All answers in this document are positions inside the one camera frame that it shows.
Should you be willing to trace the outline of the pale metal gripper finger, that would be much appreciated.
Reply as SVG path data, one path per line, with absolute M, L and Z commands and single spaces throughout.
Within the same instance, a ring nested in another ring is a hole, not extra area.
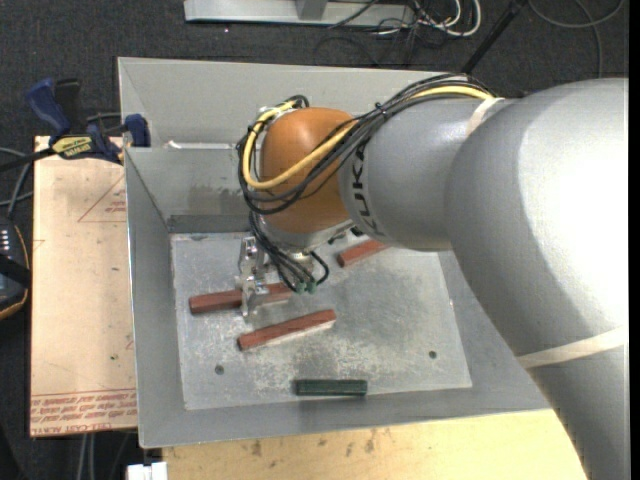
M 263 281 L 238 278 L 236 288 L 240 291 L 239 312 L 244 319 L 255 314 L 258 307 L 265 304 L 267 297 L 271 294 L 268 285 Z
M 240 279 L 245 281 L 252 278 L 258 269 L 259 248 L 253 235 L 241 239 L 238 259 Z

